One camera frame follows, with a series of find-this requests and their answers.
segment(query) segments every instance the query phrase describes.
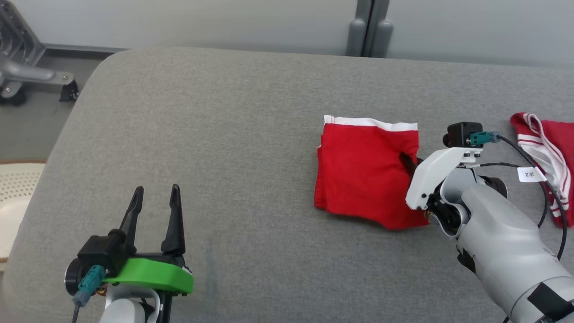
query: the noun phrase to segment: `red and white striped fabric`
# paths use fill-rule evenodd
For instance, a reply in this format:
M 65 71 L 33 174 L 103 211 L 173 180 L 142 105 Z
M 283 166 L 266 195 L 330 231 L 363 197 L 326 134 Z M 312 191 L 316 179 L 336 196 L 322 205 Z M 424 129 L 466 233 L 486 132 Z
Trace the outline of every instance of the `red and white striped fabric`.
M 324 116 L 315 207 L 374 220 L 388 229 L 428 224 L 405 202 L 410 177 L 401 152 L 416 162 L 417 124 Z
M 510 118 L 522 147 L 542 168 L 564 205 L 568 227 L 574 225 L 574 123 L 539 120 L 534 114 L 520 112 Z M 562 227 L 560 211 L 550 195 L 554 222 Z

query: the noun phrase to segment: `label tag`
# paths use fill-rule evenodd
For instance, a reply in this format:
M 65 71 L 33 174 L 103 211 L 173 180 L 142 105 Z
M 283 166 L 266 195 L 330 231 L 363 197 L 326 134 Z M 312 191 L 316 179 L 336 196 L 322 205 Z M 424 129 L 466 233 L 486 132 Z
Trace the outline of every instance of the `label tag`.
M 534 183 L 546 181 L 546 176 L 538 167 L 518 167 L 518 180 L 523 183 Z

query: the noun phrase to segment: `white wall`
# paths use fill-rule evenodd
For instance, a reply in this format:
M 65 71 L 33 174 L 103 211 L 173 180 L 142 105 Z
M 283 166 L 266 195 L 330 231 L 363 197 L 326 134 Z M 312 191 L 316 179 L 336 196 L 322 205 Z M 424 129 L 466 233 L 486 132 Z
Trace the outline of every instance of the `white wall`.
M 390 0 L 387 57 L 574 65 L 573 0 Z
M 356 0 L 12 0 L 46 44 L 343 55 Z

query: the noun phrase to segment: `gray cushion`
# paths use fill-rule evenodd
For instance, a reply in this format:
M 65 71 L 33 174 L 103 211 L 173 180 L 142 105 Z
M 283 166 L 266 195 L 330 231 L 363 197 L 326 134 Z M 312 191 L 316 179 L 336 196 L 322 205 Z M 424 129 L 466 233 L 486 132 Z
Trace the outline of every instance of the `gray cushion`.
M 118 227 L 143 185 L 136 245 L 159 251 L 178 183 L 196 285 L 174 300 L 172 322 L 502 321 L 439 228 L 392 232 L 313 208 L 323 114 L 418 122 L 426 157 L 454 122 L 514 138 L 515 112 L 574 121 L 566 78 L 539 68 L 214 49 L 113 55 L 50 156 L 10 256 L 7 300 L 23 321 L 68 321 L 62 278 L 83 243 Z M 524 164 L 504 143 L 486 146 L 482 161 Z M 512 168 L 481 171 L 502 178 L 510 200 L 538 220 L 538 185 L 519 183 Z M 550 219 L 541 234 L 556 251 Z M 94 297 L 80 322 L 102 311 Z

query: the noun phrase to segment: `white mesh chair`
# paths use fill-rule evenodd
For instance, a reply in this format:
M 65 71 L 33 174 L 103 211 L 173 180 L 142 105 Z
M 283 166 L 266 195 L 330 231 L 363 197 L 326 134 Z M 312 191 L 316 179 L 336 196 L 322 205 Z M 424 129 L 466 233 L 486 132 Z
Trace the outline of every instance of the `white mesh chair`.
M 45 160 L 0 161 L 0 271 L 4 271 L 44 165 Z

